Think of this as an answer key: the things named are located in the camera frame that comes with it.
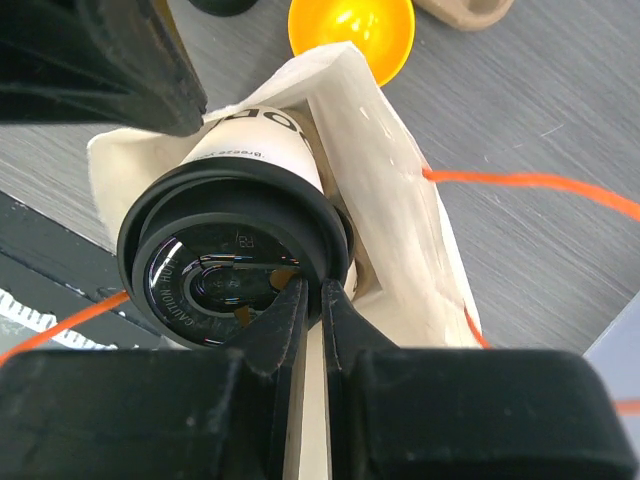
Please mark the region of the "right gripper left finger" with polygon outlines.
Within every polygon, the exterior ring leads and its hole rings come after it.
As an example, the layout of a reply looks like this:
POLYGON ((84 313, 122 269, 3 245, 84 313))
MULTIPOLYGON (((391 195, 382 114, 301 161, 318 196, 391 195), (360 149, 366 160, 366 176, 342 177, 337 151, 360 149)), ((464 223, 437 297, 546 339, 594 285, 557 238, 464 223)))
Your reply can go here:
POLYGON ((242 362, 227 406, 221 479, 296 479, 300 464, 308 284, 291 279, 232 341, 242 362))

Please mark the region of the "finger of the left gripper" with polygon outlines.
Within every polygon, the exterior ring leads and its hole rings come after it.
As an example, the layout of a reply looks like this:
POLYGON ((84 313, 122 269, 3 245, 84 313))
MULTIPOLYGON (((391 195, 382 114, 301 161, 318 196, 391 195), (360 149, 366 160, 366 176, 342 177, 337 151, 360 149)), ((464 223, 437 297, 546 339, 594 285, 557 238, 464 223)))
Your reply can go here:
POLYGON ((165 1, 4 1, 1 121, 189 136, 207 97, 165 1))

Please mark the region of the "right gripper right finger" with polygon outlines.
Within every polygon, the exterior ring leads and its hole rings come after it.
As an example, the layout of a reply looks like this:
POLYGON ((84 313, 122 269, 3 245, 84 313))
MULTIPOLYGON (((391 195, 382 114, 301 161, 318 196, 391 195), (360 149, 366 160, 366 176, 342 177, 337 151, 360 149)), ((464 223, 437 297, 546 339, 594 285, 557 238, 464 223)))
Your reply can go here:
POLYGON ((357 312, 339 281, 324 281, 321 299, 329 477, 353 479, 362 443, 353 369, 360 353, 397 345, 357 312))

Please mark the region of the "paper takeout bag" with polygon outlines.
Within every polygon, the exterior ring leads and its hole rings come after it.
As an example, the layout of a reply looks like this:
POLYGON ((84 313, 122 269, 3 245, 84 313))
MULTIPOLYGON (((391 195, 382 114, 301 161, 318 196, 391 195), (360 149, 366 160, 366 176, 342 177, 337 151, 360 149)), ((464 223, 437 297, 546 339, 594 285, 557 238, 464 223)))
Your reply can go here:
POLYGON ((403 346, 485 345, 440 183, 546 188, 639 215, 633 201, 556 175, 432 170, 363 55, 338 43, 286 62, 243 101, 206 114, 194 135, 119 128, 94 136, 89 182, 108 233, 118 234, 143 191, 177 168, 212 123, 254 106, 293 111, 313 124, 325 154, 321 177, 355 229, 357 284, 348 296, 403 346))

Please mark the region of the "cardboard cup carrier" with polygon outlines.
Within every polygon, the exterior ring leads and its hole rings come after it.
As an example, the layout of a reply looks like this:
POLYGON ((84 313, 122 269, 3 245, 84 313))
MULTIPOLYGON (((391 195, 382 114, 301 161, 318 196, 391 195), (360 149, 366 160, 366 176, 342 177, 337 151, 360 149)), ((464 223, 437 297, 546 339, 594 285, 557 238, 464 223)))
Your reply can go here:
POLYGON ((514 0, 414 0, 413 3, 449 27, 476 32, 499 22, 514 0))

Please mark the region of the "stack of black lids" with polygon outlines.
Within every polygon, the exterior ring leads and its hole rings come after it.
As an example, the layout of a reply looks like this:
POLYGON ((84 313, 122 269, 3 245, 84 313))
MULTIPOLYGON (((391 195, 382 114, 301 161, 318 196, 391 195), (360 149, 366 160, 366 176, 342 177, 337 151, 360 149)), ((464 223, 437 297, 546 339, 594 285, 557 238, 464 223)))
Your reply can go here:
POLYGON ((189 0, 198 10, 217 17, 240 15, 251 9, 257 0, 189 0))

